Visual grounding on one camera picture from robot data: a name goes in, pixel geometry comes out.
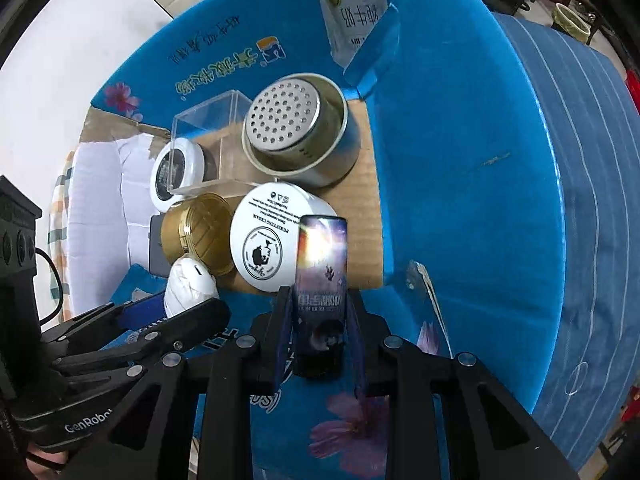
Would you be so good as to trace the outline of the person hand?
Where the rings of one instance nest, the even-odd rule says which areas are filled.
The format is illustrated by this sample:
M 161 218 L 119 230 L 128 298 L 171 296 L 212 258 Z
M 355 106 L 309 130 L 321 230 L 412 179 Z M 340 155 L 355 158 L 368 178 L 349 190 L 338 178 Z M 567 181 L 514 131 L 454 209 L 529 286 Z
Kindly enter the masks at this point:
M 67 462 L 67 453 L 32 453 L 26 454 L 27 468 L 36 479 L 50 480 L 60 478 L 60 471 Z

